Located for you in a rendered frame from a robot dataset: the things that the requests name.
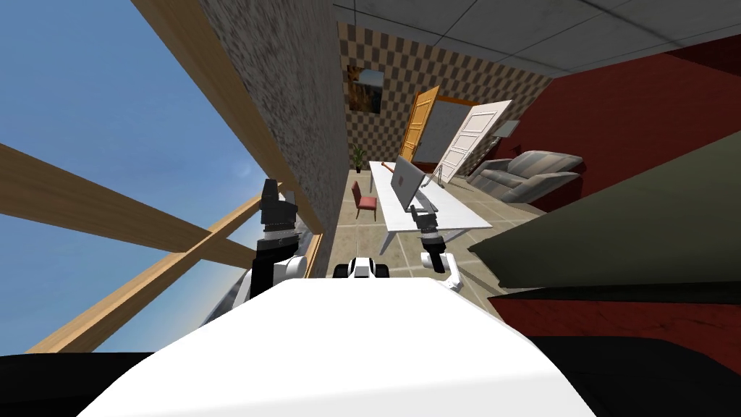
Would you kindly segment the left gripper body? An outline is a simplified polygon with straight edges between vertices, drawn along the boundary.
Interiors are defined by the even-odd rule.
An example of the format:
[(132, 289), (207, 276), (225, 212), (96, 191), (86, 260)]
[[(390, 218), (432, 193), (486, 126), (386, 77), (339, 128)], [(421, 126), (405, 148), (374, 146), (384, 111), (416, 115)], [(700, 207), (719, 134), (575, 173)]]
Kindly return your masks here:
[(261, 199), (261, 224), (266, 227), (295, 227), (297, 205), (279, 199)]

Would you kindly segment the white table with monitor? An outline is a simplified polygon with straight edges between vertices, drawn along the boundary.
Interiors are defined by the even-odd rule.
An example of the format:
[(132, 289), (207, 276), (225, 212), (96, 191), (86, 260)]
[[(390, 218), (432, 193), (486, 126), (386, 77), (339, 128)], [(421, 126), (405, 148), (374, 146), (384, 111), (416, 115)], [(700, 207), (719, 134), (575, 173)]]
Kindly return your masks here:
[[(380, 161), (370, 161), (369, 166), (371, 186), (376, 189), (387, 229), (386, 238), (379, 250), (379, 254), (382, 255), (397, 233), (417, 232), (418, 227), (416, 227), (411, 214), (407, 213), (398, 201), (391, 186), (392, 173), (389, 169), (382, 167)], [(438, 209), (436, 212), (437, 229), (440, 232), (445, 231), (447, 233), (444, 236), (445, 242), (449, 242), (470, 230), (491, 227), (490, 223), (483, 217), (477, 215), (436, 183), (428, 184), (422, 192)]]

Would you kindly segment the red chair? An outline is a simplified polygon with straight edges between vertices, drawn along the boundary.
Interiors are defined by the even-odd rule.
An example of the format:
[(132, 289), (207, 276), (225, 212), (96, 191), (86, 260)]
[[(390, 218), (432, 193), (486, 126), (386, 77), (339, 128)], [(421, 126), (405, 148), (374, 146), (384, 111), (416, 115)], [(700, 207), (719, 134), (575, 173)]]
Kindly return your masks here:
[(371, 211), (373, 213), (373, 220), (377, 220), (378, 200), (375, 197), (363, 195), (360, 190), (360, 185), (357, 181), (354, 181), (350, 187), (352, 197), (356, 207), (356, 218), (358, 219), (360, 212)]

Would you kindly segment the white panel door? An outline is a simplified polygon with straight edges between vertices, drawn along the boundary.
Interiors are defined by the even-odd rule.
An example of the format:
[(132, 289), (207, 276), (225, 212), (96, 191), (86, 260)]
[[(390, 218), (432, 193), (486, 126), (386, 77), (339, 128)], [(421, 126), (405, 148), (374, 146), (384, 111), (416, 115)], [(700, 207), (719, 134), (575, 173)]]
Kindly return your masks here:
[(437, 183), (448, 183), (465, 162), (472, 150), (484, 139), (512, 100), (473, 106), (455, 133), (441, 157), (436, 175)]

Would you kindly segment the orange wooden door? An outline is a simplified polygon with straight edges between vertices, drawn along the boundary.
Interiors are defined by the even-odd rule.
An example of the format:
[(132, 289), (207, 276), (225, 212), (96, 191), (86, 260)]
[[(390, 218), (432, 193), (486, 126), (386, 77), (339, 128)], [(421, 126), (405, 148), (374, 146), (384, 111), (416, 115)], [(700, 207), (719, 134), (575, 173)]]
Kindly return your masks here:
[(410, 110), (410, 119), (407, 124), (405, 135), (399, 156), (409, 162), (413, 160), (416, 150), (421, 142), (428, 118), (434, 108), (440, 86), (416, 95)]

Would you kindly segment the grey sofa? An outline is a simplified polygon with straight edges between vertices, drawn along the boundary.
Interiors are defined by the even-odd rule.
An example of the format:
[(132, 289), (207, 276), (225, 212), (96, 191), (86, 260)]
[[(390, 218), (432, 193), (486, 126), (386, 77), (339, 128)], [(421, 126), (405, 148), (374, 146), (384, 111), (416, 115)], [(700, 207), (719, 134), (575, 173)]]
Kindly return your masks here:
[(580, 175), (580, 156), (526, 151), (514, 159), (484, 161), (467, 183), (504, 203), (532, 203)]

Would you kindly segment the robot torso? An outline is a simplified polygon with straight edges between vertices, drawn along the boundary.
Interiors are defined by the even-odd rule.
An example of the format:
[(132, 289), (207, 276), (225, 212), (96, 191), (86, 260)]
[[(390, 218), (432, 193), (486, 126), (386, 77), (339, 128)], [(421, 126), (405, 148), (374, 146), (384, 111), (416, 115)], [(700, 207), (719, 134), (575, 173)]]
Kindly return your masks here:
[(596, 417), (535, 345), (428, 277), (288, 279), (78, 417)]

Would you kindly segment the dark olive flat panel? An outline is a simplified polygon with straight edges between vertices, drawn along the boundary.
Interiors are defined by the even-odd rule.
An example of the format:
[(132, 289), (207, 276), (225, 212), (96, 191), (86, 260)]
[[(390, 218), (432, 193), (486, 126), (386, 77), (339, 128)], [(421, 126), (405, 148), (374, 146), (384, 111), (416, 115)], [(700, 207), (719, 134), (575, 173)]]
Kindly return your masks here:
[(741, 305), (741, 131), (470, 251), (531, 297)]

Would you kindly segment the framed wall picture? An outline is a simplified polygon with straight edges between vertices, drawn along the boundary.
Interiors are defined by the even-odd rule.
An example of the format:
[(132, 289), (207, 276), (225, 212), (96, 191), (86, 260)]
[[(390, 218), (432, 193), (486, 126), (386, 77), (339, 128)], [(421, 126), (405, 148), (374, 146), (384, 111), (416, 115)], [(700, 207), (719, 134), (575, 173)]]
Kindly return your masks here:
[(383, 72), (348, 65), (347, 84), (350, 111), (381, 113)]

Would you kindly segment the wooden frame window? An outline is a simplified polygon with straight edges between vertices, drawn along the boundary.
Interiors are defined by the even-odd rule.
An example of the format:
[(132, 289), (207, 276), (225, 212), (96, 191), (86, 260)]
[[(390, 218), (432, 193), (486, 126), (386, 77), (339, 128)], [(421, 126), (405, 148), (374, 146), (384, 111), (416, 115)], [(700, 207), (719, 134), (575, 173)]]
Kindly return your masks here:
[[(216, 36), (200, 0), (131, 0), (260, 168), (294, 195), (313, 233), (307, 266), (321, 265), (325, 230), (288, 167), (242, 77)], [(247, 268), (255, 251), (229, 236), (258, 211), (254, 197), (208, 229), (159, 211), (82, 177), (0, 144), (0, 214), (163, 250), (165, 257), (30, 349), (90, 352), (174, 284), (197, 262)]]

